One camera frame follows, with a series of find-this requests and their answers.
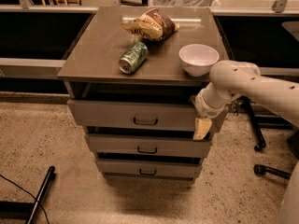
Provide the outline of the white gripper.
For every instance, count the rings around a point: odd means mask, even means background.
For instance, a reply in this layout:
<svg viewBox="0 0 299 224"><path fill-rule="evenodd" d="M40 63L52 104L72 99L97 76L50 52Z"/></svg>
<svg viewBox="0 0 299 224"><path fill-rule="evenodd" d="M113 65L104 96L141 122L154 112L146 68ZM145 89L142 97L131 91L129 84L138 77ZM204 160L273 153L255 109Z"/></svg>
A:
<svg viewBox="0 0 299 224"><path fill-rule="evenodd" d="M190 102L195 106L201 118L195 119L195 129L193 134L194 141L205 138L212 126L212 120L216 118L229 103L229 98L221 92L212 89L202 89L195 96L190 97Z"/></svg>

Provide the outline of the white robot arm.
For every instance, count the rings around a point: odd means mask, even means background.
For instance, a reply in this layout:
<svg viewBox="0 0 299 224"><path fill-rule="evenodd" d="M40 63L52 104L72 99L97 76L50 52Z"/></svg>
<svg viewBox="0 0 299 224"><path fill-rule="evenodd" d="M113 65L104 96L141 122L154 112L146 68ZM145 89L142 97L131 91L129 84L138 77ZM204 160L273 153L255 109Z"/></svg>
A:
<svg viewBox="0 0 299 224"><path fill-rule="evenodd" d="M215 63L209 79L209 84L192 98L200 118L216 118L227 104L246 96L299 128L298 83L262 76L254 63L230 60ZM292 170L278 224L299 224L299 162Z"/></svg>

